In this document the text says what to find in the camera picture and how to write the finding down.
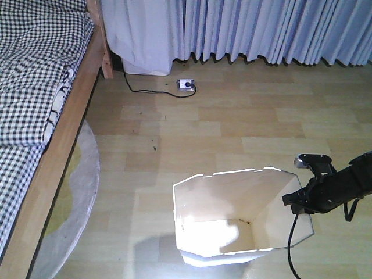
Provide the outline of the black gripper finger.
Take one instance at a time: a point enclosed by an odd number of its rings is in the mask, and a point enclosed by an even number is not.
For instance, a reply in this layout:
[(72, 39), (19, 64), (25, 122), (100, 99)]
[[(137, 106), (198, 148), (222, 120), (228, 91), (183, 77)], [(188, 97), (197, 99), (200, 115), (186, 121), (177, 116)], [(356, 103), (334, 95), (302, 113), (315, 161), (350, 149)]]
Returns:
[(305, 200), (305, 191), (303, 189), (282, 196), (284, 206), (290, 205), (293, 214), (305, 214)]

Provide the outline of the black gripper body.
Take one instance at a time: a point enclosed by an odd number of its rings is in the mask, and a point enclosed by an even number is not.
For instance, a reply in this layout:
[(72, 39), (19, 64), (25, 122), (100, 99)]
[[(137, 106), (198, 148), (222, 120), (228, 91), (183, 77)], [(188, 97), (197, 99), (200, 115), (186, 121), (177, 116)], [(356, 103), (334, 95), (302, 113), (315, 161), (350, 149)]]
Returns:
[(342, 179), (336, 176), (324, 176), (317, 180), (311, 178), (299, 194), (302, 208), (299, 213), (328, 213), (345, 203), (342, 199)]

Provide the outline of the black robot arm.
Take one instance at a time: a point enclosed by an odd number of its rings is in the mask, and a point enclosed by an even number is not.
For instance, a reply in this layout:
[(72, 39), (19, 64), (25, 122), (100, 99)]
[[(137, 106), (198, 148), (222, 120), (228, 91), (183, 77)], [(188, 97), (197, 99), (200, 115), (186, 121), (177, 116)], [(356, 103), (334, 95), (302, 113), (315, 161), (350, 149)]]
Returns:
[(297, 213), (328, 213), (341, 204), (362, 199), (371, 194), (371, 152), (366, 152), (337, 171), (327, 155), (298, 154), (294, 165), (310, 169), (314, 174), (308, 184), (291, 194), (282, 196), (285, 206)]

